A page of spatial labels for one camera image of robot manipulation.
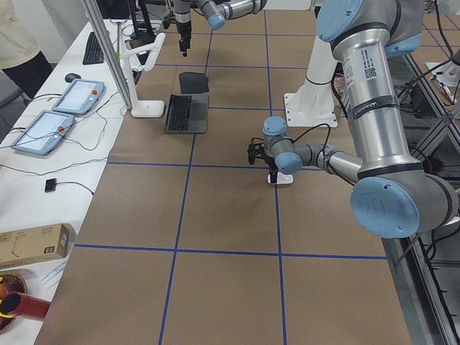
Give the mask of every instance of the metal pole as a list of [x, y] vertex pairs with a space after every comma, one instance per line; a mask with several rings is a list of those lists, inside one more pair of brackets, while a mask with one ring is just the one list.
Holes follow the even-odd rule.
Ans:
[[129, 97], [129, 90], [126, 78], [121, 70], [120, 60], [115, 55], [114, 47], [112, 46], [106, 25], [102, 19], [101, 12], [96, 3], [96, 0], [82, 0], [83, 8], [85, 9], [86, 16], [93, 27], [94, 34], [98, 39], [103, 55], [109, 65], [110, 72], [114, 77], [115, 84], [119, 89], [121, 98], [128, 110], [132, 108], [131, 98]]

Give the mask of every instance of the black keyboard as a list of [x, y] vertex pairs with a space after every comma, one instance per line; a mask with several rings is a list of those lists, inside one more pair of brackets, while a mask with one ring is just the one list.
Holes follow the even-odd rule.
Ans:
[[85, 56], [83, 57], [84, 65], [94, 65], [104, 62], [104, 53], [96, 38], [94, 32], [90, 32], [88, 41], [86, 41]]
[[166, 128], [169, 131], [186, 131], [190, 118], [192, 96], [171, 95], [167, 107]]

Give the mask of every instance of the person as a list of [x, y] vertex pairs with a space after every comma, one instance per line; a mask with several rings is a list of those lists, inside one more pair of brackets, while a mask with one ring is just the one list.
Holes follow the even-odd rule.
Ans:
[[30, 98], [52, 72], [37, 41], [17, 19], [12, 0], [0, 0], [0, 68]]

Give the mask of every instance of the white table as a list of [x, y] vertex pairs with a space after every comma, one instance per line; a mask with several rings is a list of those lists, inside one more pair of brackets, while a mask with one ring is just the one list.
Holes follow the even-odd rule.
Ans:
[[[106, 21], [106, 26], [110, 32], [112, 42], [115, 42], [116, 25]], [[93, 109], [97, 109], [117, 92], [115, 82], [106, 63], [82, 65], [86, 40], [90, 31], [92, 31], [92, 28], [88, 23], [37, 95], [62, 93], [69, 85], [64, 81], [64, 77], [70, 72], [81, 75], [83, 79], [103, 81], [105, 83], [105, 92]], [[49, 99], [45, 97], [33, 101], [19, 118], [16, 127], [28, 125], [41, 110], [51, 109], [56, 100], [56, 98]], [[100, 160], [44, 176], [36, 176], [0, 167], [0, 233], [34, 226], [65, 223], [70, 224], [75, 233], [78, 234], [92, 199], [91, 193], [76, 184], [58, 185], [56, 191], [45, 193], [45, 181], [48, 178], [57, 178], [58, 182], [78, 182], [94, 191], [106, 164], [103, 159], [107, 157], [114, 144], [124, 112], [126, 112], [126, 109], [121, 96], [116, 94], [99, 111], [99, 114], [105, 120], [97, 114], [88, 116], [83, 121], [80, 121], [82, 117], [77, 118], [76, 121], [80, 122], [74, 125], [67, 138], [78, 141], [90, 149], [96, 146], [99, 134], [106, 123], [100, 144], [91, 151], [83, 149], [74, 142], [65, 140], [46, 157], [25, 155], [11, 148], [0, 149], [0, 164], [40, 174], [67, 167], [74, 163]], [[1, 143], [1, 147], [10, 145], [18, 135], [18, 132], [8, 134]], [[70, 241], [70, 248], [74, 240], [75, 237]], [[0, 272], [8, 271], [20, 274], [27, 281], [28, 293], [38, 298], [52, 300], [58, 284], [54, 284], [47, 289], [42, 284], [41, 279], [65, 260], [41, 262]], [[42, 323], [39, 321], [17, 318], [8, 331], [0, 334], [0, 343], [8, 345], [33, 344], [41, 326]]]

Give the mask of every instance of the computer mouse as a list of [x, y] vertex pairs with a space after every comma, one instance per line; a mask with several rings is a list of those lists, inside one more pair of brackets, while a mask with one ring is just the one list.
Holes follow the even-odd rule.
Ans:
[[67, 81], [68, 83], [72, 83], [73, 79], [81, 79], [81, 77], [77, 73], [69, 73], [64, 78], [64, 80]]

